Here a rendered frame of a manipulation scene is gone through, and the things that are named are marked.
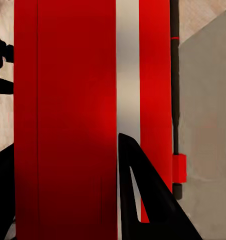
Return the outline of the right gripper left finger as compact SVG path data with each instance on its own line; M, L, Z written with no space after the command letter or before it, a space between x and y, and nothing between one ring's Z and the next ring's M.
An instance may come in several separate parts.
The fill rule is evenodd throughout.
M0 152L0 240L15 217L14 143Z

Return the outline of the radio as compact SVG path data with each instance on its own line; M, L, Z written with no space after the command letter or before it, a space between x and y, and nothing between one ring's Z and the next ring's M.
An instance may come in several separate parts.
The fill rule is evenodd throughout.
M14 0L16 240L122 240L119 133L183 198L179 39L179 0Z

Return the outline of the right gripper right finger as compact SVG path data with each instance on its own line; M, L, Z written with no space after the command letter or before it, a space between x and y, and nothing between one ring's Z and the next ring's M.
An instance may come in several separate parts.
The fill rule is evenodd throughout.
M118 134L122 240L203 240L137 141ZM130 167L149 223L138 220Z

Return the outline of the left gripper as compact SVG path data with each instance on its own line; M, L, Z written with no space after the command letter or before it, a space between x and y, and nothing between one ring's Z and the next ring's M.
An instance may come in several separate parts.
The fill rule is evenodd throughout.
M6 45L5 42L0 39L0 68L3 67L3 57L6 62L14 63L14 48L13 45ZM14 94L14 83L0 78L0 94Z

